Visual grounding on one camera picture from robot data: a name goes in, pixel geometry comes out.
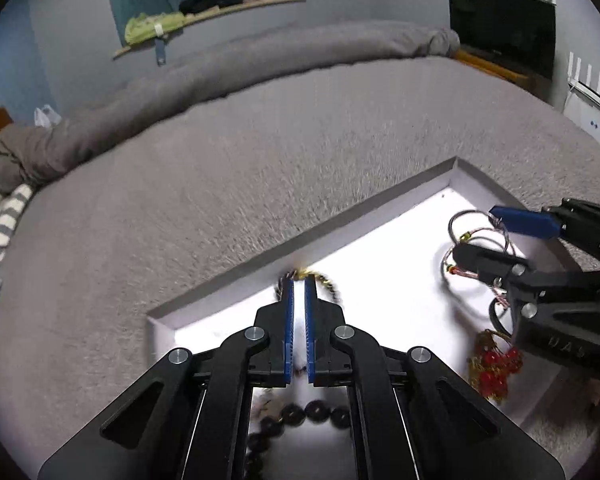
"black bead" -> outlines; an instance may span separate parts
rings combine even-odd
[[[288,426],[300,426],[304,422],[304,410],[297,404],[288,404],[280,412],[280,418]]]
[[[331,415],[331,410],[322,400],[316,399],[304,407],[304,414],[312,422],[324,422]]]
[[[346,430],[351,425],[349,410],[347,408],[334,408],[331,412],[331,423],[339,430]]]
[[[247,447],[254,453],[262,453],[269,449],[269,439],[261,433],[251,433],[247,436]]]
[[[262,471],[264,467],[264,462],[262,461],[262,457],[257,453],[249,453],[244,461],[244,470],[250,473],[257,473]]]
[[[260,433],[269,438],[282,435],[285,427],[272,416],[266,416],[260,421]]]

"triangular cutout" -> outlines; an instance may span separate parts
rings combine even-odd
[[[468,402],[445,380],[436,381],[436,388],[445,404],[458,435],[469,444],[477,444],[498,433],[498,428],[483,413]]]
[[[152,383],[114,420],[102,428],[102,436],[127,449],[138,447],[163,386],[159,382]]]
[[[600,335],[599,312],[555,312],[554,319]]]

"white plastic bag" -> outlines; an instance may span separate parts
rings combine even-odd
[[[36,108],[33,111],[33,121],[36,126],[42,126],[51,130],[62,120],[62,117],[49,105],[44,105],[42,109]]]

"blue gripper pad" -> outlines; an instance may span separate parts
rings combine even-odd
[[[285,321],[285,382],[291,384],[294,360],[294,280],[288,280]]]
[[[311,287],[304,282],[304,330],[306,333],[306,373],[309,384],[315,379],[314,300]]]
[[[560,237],[560,222],[550,213],[494,206],[490,213],[502,220],[510,233],[549,240]]]

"black tv screen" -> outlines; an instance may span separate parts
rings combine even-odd
[[[555,6],[543,0],[449,0],[460,42],[518,62],[551,79]]]

